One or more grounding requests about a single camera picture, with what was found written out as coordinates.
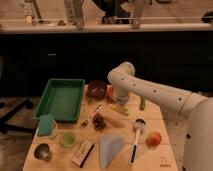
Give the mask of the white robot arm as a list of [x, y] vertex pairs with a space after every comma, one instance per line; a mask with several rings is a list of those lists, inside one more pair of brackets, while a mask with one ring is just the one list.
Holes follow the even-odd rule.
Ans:
[[107, 79], [116, 102], [125, 104], [134, 93], [187, 119], [182, 170], [213, 171], [213, 97], [136, 78], [130, 62], [112, 69]]

